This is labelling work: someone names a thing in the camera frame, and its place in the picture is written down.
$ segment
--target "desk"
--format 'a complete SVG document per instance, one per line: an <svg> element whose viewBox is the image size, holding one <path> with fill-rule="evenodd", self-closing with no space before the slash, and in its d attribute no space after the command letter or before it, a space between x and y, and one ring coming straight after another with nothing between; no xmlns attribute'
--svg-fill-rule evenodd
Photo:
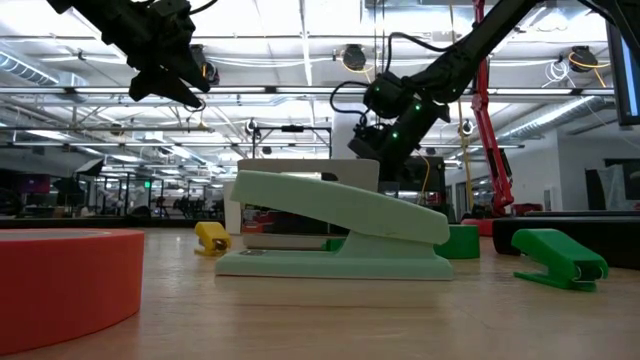
<svg viewBox="0 0 640 360"><path fill-rule="evenodd" d="M524 258L454 261L452 282L215 278L191 231L147 231L142 310L23 359L638 359L640 272L598 293L516 279Z"/></svg>

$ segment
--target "ceiling pipe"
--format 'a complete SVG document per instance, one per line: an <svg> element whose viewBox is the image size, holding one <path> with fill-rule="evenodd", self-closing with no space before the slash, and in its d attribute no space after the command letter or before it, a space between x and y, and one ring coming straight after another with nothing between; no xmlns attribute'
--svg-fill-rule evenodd
<svg viewBox="0 0 640 360"><path fill-rule="evenodd" d="M251 148L252 143L162 143L162 144L150 144L150 143L126 143L126 142L112 142L112 143L80 143L72 141L16 141L9 142L14 146L40 146L40 147L64 147L64 146L81 146L81 147L120 147L120 148L140 148L140 147L157 147L159 146L182 146L182 147L205 147L205 148ZM324 148L328 149L324 143L262 143L259 147L269 146L272 148ZM421 147L430 147L434 149L460 149L459 145L453 144L420 144ZM522 144L515 145L499 145L500 149L523 149L525 146ZM470 145L470 149L481 149L481 145Z"/></svg>
<svg viewBox="0 0 640 360"><path fill-rule="evenodd" d="M269 101L245 101L240 97L239 99L206 99L205 102L207 106L265 106L265 107L275 107L281 104L284 104L289 101L307 101L308 96L300 95L300 96L284 96L284 95L276 95L269 99ZM73 106L75 104L70 103L69 101L64 101L64 98L53 98L50 96L46 96L44 99L37 100L38 106L44 107L67 107ZM105 98L87 98L85 102L82 103L82 107L180 107L182 104L178 102L168 102L166 99L161 99L159 97L145 99L141 102L133 101L129 98L113 98L113 97L105 97Z"/></svg>
<svg viewBox="0 0 640 360"><path fill-rule="evenodd" d="M88 85L85 79L75 73L50 69L1 43L0 70L38 86L76 87ZM85 97L74 94L71 99L76 103L81 103Z"/></svg>
<svg viewBox="0 0 640 360"><path fill-rule="evenodd" d="M186 128L186 127L33 127L33 126L6 126L0 127L0 132L8 132L8 131L72 131L72 132L130 132L130 131L162 131L162 132L208 132L213 133L215 130L210 128Z"/></svg>
<svg viewBox="0 0 640 360"><path fill-rule="evenodd" d="M21 115L22 114L29 115L31 120L28 123L30 123L30 124L33 124L34 120L35 120L35 121L45 122L45 123L46 122L57 122L59 124L71 125L71 122L69 120L65 119L65 118L62 118L60 116L56 116L54 114L50 114L50 113L48 113L48 112L46 112L44 110L38 109L37 107L31 106L31 105L28 105L28 104L23 104L22 102L17 101L15 99L12 99L12 98L7 97L7 96L0 96L0 102L5 102L7 104L15 106L16 110L19 109ZM29 118L27 118L27 117L22 117L22 118L18 117L17 118L17 120L20 120L20 121L26 121L26 119L29 119ZM7 119L5 119L5 120L8 121L8 122L13 122L13 123L17 122L16 121L16 117L8 116ZM36 126L34 126L33 128L34 129L41 129L41 131L56 131L56 130L52 130L52 129L56 129L56 127L53 127L53 126L51 126L51 127L36 127ZM65 129L65 130L59 130L59 131L72 131L72 130L69 130L70 129L69 127L59 127L59 128ZM81 137L81 138L84 138L84 139L91 139L91 140L94 140L94 141L101 141L101 142L113 141L113 139L117 139L115 136L106 136L106 137L97 136L96 134L88 133L84 129L76 131L74 136Z"/></svg>
<svg viewBox="0 0 640 360"><path fill-rule="evenodd" d="M613 108L613 106L613 103L600 96L587 96L567 101L564 104L548 105L521 118L517 123L511 124L512 126L509 129L501 129L498 131L496 138L498 140L508 138L526 140L591 113Z"/></svg>

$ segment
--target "ceiling light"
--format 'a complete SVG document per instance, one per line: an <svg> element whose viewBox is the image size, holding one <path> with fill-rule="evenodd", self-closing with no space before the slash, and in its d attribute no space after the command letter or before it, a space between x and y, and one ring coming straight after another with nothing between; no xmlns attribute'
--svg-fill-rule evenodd
<svg viewBox="0 0 640 360"><path fill-rule="evenodd" d="M235 179L237 174L220 174L216 176L216 179Z"/></svg>
<svg viewBox="0 0 640 360"><path fill-rule="evenodd" d="M126 87L77 87L74 90L78 94L129 94Z"/></svg>
<svg viewBox="0 0 640 360"><path fill-rule="evenodd" d="M142 161L142 159L135 157L135 156L129 156L129 155L111 155L112 158L120 160L120 161L124 161L124 162L139 162Z"/></svg>
<svg viewBox="0 0 640 360"><path fill-rule="evenodd" d="M85 148L85 147L83 147L82 150L92 155L103 155L100 151L96 151L96 150Z"/></svg>
<svg viewBox="0 0 640 360"><path fill-rule="evenodd" d="M184 159L190 159L191 153L180 146L172 146L169 151Z"/></svg>
<svg viewBox="0 0 640 360"><path fill-rule="evenodd" d="M88 147L88 146L98 146L98 147L118 147L120 144L118 143L71 143L71 146L78 147Z"/></svg>
<svg viewBox="0 0 640 360"><path fill-rule="evenodd" d="M569 95L572 89L496 89L496 95Z"/></svg>
<svg viewBox="0 0 640 360"><path fill-rule="evenodd" d="M65 135L57 131L49 131L49 130L31 130L27 131L29 134L46 137L48 139L53 140L68 140L69 138Z"/></svg>
<svg viewBox="0 0 640 360"><path fill-rule="evenodd" d="M280 86L276 88L276 92L278 94L295 94L295 95L305 95L305 94L324 94L331 95L335 88L333 87L288 87L288 86ZM338 90L336 94L358 94L364 95L366 89L362 87L343 87Z"/></svg>
<svg viewBox="0 0 640 360"><path fill-rule="evenodd" d="M209 90L209 94L220 94L220 93L224 93L224 94L236 94L236 93L257 93L257 94L261 94L261 93L265 93L266 89L262 86L258 87L258 86L254 86L254 87L234 87L234 86L216 86L216 87L212 87L211 90Z"/></svg>
<svg viewBox="0 0 640 360"><path fill-rule="evenodd" d="M0 94L7 95L33 95L34 90L38 94L66 94L65 89L58 87L5 87L0 89Z"/></svg>

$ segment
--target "stapler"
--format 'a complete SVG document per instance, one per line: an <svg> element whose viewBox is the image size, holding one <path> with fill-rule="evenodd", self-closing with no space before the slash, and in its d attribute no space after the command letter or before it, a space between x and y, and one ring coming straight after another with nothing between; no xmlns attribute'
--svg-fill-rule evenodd
<svg viewBox="0 0 640 360"><path fill-rule="evenodd" d="M609 274L602 256L558 230L518 230L513 235L512 245L548 267L547 274L515 272L517 278L560 289L595 291L595 281L605 279Z"/></svg>
<svg viewBox="0 0 640 360"><path fill-rule="evenodd" d="M231 199L350 230L335 252L245 250L216 262L216 275L451 280L433 246L449 239L447 217L402 200L338 183L240 171Z"/></svg>

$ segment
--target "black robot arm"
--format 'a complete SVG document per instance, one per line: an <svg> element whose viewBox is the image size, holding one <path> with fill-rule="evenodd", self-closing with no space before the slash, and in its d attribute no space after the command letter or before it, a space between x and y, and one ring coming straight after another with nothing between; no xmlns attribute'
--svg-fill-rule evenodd
<svg viewBox="0 0 640 360"><path fill-rule="evenodd" d="M196 27L187 0L132 2L130 0L47 0L58 12L73 7L102 32L102 41L127 55L127 64L139 71L129 95L135 101L156 94L195 108L200 100L182 80L203 92L208 82L189 45Z"/></svg>
<svg viewBox="0 0 640 360"><path fill-rule="evenodd" d="M579 1L613 21L640 59L640 23L634 22L640 15L640 0ZM480 62L541 2L501 0L471 33L424 71L401 79L389 71L378 74L363 102L378 116L397 120L391 126L357 126L349 147L362 158L378 160L381 179L397 179L431 126L438 119L449 121L446 104L460 98Z"/></svg>

